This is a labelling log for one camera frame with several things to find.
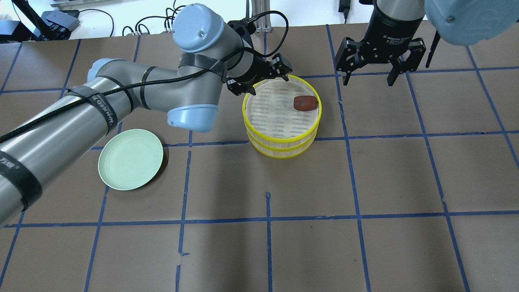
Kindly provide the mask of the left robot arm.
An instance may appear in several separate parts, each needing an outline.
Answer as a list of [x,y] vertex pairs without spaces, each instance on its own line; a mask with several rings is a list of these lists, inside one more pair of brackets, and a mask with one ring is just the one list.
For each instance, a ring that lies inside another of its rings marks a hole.
[[173,127],[207,133],[222,88],[255,94],[266,79],[288,80],[292,67],[279,48],[264,55],[202,4],[177,14],[172,38],[182,50],[178,69],[102,58],[84,85],[1,137],[1,226],[29,209],[60,174],[137,108],[167,115]]

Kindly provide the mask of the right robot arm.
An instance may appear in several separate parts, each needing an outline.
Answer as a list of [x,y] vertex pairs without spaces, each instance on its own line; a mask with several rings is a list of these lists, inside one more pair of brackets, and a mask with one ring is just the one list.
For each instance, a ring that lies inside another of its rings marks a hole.
[[387,84],[414,72],[426,53],[415,34],[424,18],[435,28],[426,68],[441,39],[456,46],[492,39],[518,21],[517,0],[362,0],[373,7],[361,41],[345,37],[335,55],[335,69],[348,85],[352,73],[369,64],[391,64]]

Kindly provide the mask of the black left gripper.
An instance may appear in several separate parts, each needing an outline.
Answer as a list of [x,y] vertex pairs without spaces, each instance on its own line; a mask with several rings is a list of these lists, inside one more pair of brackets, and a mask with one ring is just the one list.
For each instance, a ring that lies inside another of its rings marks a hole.
[[237,55],[236,61],[228,62],[231,67],[227,72],[226,85],[230,92],[236,96],[241,94],[256,96],[254,85],[263,80],[282,78],[284,81],[289,81],[288,74],[293,72],[293,68],[288,58],[282,54],[275,54],[271,61],[266,61],[255,54],[251,35],[257,28],[253,22],[234,20],[227,24],[241,37],[242,46],[251,48],[251,52],[242,51]]

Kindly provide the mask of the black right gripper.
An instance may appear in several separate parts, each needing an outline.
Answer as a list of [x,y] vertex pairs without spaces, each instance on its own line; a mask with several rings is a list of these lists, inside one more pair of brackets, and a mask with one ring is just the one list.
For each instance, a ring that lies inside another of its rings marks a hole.
[[388,86],[400,74],[417,70],[426,52],[423,39],[414,37],[421,22],[421,8],[374,8],[364,38],[345,37],[336,52],[335,70],[343,85],[348,85],[352,72],[367,64],[391,63]]

